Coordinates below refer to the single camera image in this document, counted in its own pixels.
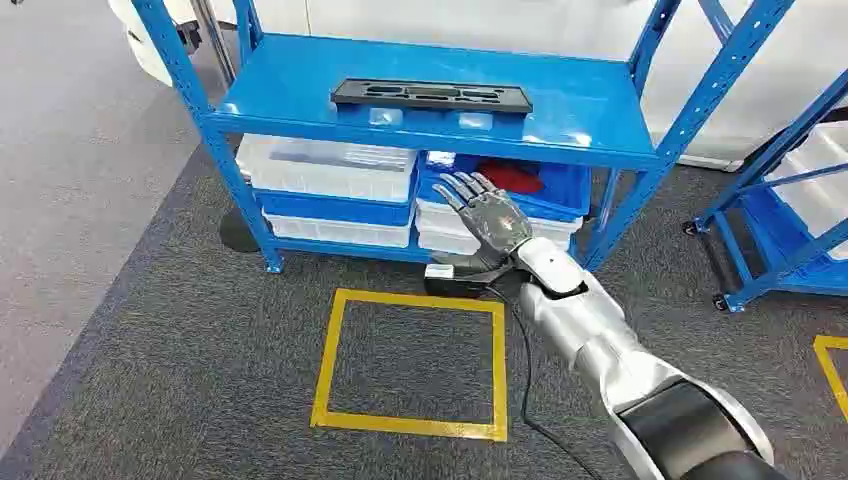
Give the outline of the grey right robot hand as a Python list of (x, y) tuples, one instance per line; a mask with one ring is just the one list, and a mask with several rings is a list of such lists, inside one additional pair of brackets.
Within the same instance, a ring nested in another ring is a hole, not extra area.
[(432, 186), (478, 240), (472, 255), (435, 253), (438, 263), (475, 271), (495, 270), (533, 237), (532, 225), (507, 192), (479, 172), (442, 173)]

